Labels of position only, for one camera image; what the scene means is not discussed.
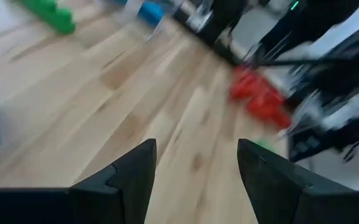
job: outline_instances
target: blue block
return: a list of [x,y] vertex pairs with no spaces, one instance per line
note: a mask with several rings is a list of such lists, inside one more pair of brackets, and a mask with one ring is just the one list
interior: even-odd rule
[[139,17],[151,26],[157,26],[164,16],[163,8],[154,2],[144,2],[139,10]]

